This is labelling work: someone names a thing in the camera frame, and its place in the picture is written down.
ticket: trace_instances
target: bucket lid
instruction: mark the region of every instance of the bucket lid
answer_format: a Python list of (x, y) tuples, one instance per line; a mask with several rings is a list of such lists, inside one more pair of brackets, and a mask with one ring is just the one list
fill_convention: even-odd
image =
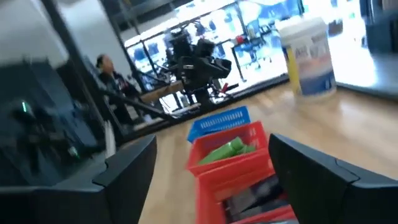
[(327, 25), (322, 17), (303, 15), (278, 22), (275, 24), (275, 27), (279, 31), (280, 36), (285, 39), (310, 29), (326, 29)]

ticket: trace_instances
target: person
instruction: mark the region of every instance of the person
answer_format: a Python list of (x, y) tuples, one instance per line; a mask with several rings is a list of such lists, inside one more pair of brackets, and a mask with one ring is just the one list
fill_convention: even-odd
[[(138, 90), (129, 83), (120, 73), (115, 72), (112, 60), (105, 54), (101, 54), (97, 57), (96, 67), (101, 70), (99, 79), (104, 83), (107, 89), (119, 95), (125, 95), (128, 98), (139, 98)], [(118, 118), (120, 123), (135, 125), (140, 122), (141, 119), (133, 121), (130, 114), (123, 103), (110, 101), (109, 103), (116, 105), (116, 109), (113, 111), (115, 116)]]

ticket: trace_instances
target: wooden floor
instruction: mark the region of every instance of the wooden floor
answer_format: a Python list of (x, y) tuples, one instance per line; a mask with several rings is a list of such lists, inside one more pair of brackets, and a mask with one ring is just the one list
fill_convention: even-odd
[[(246, 105), (253, 121), (360, 167), (398, 179), (398, 106), (390, 101), (338, 90), (322, 103), (298, 104), (288, 85), (235, 105)], [(194, 178), (185, 170), (192, 121), (157, 134), (155, 174), (140, 224), (195, 221)]]

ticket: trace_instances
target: bucket label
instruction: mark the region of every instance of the bucket label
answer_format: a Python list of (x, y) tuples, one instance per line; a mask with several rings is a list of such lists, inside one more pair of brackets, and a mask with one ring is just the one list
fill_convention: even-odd
[(326, 33), (308, 36), (284, 47), (290, 82), (299, 95), (316, 95), (336, 86)]

